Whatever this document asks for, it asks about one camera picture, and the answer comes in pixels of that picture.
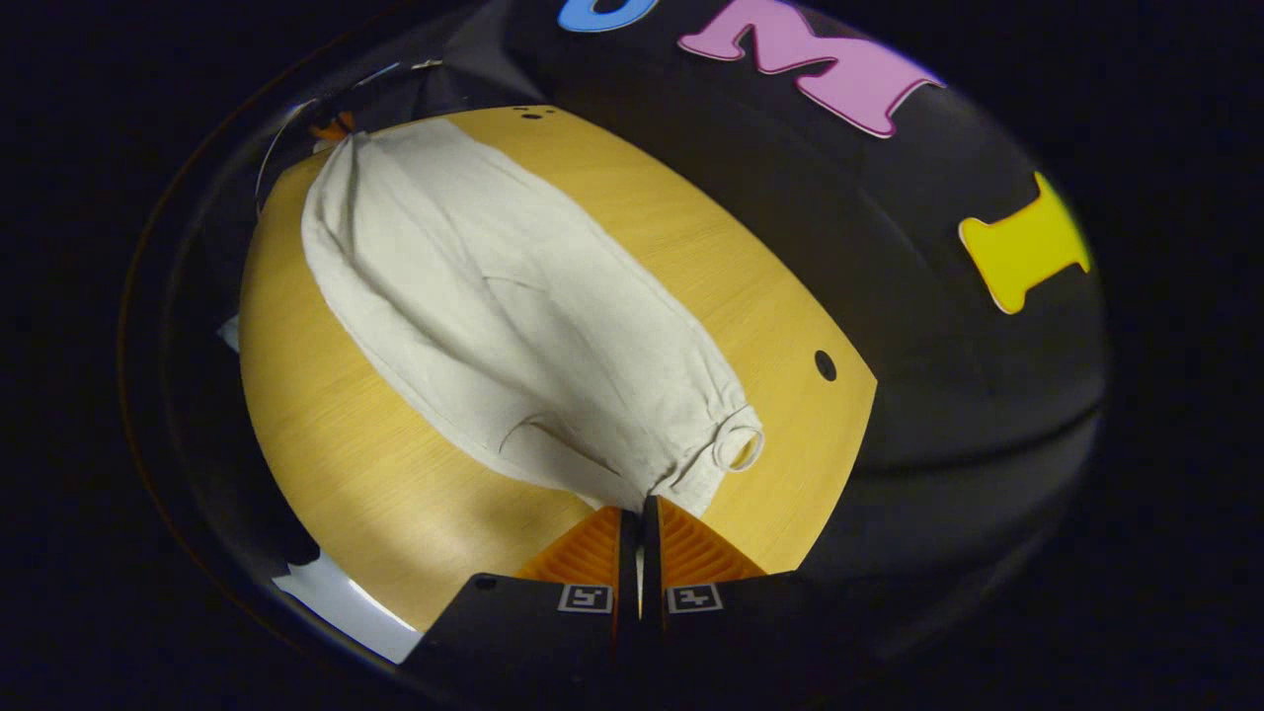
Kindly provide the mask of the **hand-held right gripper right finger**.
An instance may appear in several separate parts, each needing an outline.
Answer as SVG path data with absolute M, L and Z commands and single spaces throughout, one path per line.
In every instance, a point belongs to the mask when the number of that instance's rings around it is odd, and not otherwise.
M 828 698 L 878 671 L 847 598 L 796 572 L 758 576 L 724 536 L 672 501 L 643 509 L 643 657 L 659 698 Z

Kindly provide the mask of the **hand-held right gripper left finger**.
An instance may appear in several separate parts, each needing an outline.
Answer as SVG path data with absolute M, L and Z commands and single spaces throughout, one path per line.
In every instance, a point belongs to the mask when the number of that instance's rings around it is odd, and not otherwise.
M 401 674 L 427 695 L 586 695 L 616 657 L 638 517 L 584 517 L 518 576 L 478 573 L 423 633 Z

